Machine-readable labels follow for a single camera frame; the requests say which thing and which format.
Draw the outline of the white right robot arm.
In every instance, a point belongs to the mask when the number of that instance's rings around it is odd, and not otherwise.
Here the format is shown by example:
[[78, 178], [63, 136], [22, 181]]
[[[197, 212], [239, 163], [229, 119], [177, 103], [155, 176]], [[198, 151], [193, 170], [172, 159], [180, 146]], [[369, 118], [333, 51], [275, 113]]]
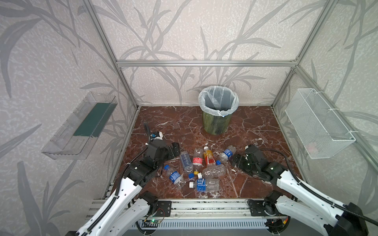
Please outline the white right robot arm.
[[290, 165], [268, 161], [264, 151], [248, 145], [245, 153], [235, 154], [230, 163], [249, 176], [258, 177], [290, 193], [291, 197], [274, 190], [260, 204], [249, 200], [251, 213], [264, 212], [269, 216], [294, 218], [323, 236], [369, 235], [367, 223], [375, 224], [375, 221], [364, 216], [361, 208], [353, 203], [346, 205], [323, 194], [299, 179]]

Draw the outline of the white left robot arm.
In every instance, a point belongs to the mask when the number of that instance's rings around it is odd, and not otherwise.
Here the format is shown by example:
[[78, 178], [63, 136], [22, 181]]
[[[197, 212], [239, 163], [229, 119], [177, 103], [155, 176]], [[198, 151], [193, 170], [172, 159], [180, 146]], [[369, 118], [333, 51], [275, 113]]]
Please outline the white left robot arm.
[[122, 236], [133, 224], [158, 209], [158, 199], [143, 187], [156, 176], [164, 163], [180, 155], [179, 143], [153, 139], [142, 158], [132, 161], [116, 182], [116, 190], [94, 216], [69, 236]]

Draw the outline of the clear ribbed bottle blue cap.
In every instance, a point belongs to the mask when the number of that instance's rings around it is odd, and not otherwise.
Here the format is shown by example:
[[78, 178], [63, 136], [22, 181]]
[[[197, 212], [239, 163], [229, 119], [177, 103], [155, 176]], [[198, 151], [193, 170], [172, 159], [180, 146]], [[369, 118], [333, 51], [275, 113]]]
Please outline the clear ribbed bottle blue cap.
[[184, 173], [188, 175], [189, 179], [193, 180], [195, 178], [194, 167], [193, 167], [193, 163], [191, 161], [189, 153], [187, 151], [182, 151], [180, 153], [180, 159], [182, 162]]

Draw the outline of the small bottle blue label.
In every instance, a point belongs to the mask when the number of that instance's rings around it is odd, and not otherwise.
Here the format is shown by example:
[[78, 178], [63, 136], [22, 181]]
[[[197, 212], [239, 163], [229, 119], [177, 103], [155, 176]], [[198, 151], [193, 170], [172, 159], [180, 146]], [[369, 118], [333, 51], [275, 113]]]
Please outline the small bottle blue label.
[[236, 147], [234, 147], [233, 145], [228, 146], [223, 152], [219, 154], [216, 164], [220, 165], [226, 163], [235, 153]]

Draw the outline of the clear bottle blue white label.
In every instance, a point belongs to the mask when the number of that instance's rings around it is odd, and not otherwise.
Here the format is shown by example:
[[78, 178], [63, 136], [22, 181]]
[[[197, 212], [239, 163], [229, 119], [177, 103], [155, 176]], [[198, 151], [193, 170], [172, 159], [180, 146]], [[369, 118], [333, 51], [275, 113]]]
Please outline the clear bottle blue white label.
[[197, 179], [189, 182], [189, 188], [197, 192], [217, 192], [220, 189], [219, 179]]

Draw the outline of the clear bottle white cap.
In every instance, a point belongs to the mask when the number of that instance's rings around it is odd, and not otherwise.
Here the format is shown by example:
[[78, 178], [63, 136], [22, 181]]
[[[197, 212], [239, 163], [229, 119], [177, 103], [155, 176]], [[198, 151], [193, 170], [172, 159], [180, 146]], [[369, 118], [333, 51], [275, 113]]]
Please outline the clear bottle white cap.
[[197, 174], [198, 179], [216, 179], [226, 174], [226, 167], [223, 164], [213, 165], [203, 169]]

